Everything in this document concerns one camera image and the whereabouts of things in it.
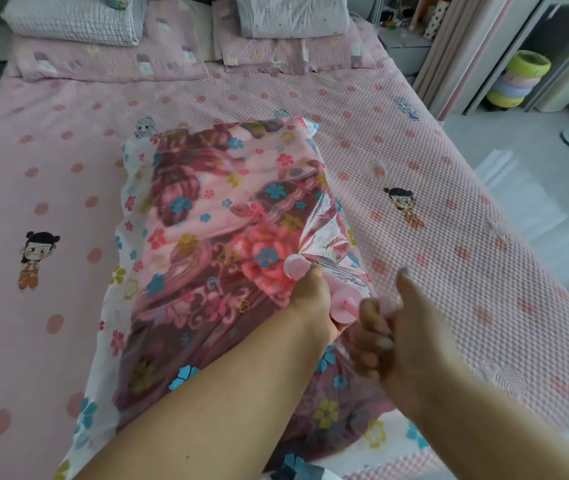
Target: bed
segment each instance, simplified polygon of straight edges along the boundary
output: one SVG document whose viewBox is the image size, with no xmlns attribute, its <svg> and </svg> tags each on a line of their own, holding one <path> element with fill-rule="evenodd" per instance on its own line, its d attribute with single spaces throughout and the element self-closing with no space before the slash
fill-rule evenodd
<svg viewBox="0 0 569 480">
<path fill-rule="evenodd" d="M 100 316 L 118 263 L 120 145 L 140 125 L 162 131 L 281 114 L 318 123 L 315 141 L 377 293 L 397 299 L 395 271 L 411 266 L 452 319 L 468 364 L 569 427 L 567 291 L 511 233 L 380 43 L 369 49 L 375 69 L 304 77 L 227 74 L 216 63 L 207 64 L 210 79 L 180 82 L 2 77 L 0 478 L 66 478 L 68 466 L 58 466 L 87 412 L 96 335 L 113 332 Z M 23 275 L 25 252 L 47 254 L 36 273 Z M 440 465 L 398 411 L 316 463 L 353 479 Z"/>
</svg>

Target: pink bedsheet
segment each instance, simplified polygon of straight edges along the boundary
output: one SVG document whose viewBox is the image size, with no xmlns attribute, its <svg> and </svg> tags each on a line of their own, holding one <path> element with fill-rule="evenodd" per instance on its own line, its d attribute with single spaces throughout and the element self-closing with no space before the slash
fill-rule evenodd
<svg viewBox="0 0 569 480">
<path fill-rule="evenodd" d="M 211 80 L 1 79 L 0 478 L 50 478 L 71 445 L 117 262 L 120 144 L 145 129 L 136 122 L 146 115 L 159 130 L 282 110 L 319 122 L 315 141 L 376 291 L 395 297 L 395 271 L 412 266 L 470 366 L 569 425 L 567 291 L 510 233 L 382 47 L 372 51 L 377 69 L 305 77 L 208 64 Z M 23 250 L 29 232 L 60 239 Z M 25 269 L 38 251 L 46 257 Z M 390 478 L 437 464 L 416 445 L 376 464 L 355 459 L 341 474 Z"/>
</svg>

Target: pink pillowcase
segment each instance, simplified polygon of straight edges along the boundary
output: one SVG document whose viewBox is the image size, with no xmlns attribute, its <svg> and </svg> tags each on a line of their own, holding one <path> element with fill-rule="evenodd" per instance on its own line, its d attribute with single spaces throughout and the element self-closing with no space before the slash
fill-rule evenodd
<svg viewBox="0 0 569 480">
<path fill-rule="evenodd" d="M 13 61 L 26 80 L 130 82 L 208 77 L 195 34 L 193 12 L 182 0 L 149 2 L 144 34 L 136 47 L 14 35 Z"/>
<path fill-rule="evenodd" d="M 216 56 L 227 72 L 283 72 L 303 75 L 321 70 L 373 68 L 353 20 L 344 35 L 309 39 L 242 38 L 236 0 L 213 3 Z"/>
</svg>

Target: stacked colorful bowl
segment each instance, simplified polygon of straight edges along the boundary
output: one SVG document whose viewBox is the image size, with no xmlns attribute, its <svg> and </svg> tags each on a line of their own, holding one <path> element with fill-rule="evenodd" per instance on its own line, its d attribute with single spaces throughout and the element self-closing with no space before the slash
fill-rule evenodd
<svg viewBox="0 0 569 480">
<path fill-rule="evenodd" d="M 529 50 L 517 51 L 506 72 L 487 94 L 487 100 L 504 109 L 519 105 L 551 67 L 552 63 L 544 55 Z"/>
</svg>

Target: white checkered pillow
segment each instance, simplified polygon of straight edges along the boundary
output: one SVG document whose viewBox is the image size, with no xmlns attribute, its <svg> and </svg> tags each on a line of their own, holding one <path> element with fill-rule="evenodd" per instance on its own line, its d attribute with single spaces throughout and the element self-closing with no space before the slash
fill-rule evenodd
<svg viewBox="0 0 569 480">
<path fill-rule="evenodd" d="M 124 10 L 104 0 L 9 0 L 2 18 L 27 37 L 130 47 L 142 38 L 146 7 L 147 0 L 131 0 Z"/>
</svg>

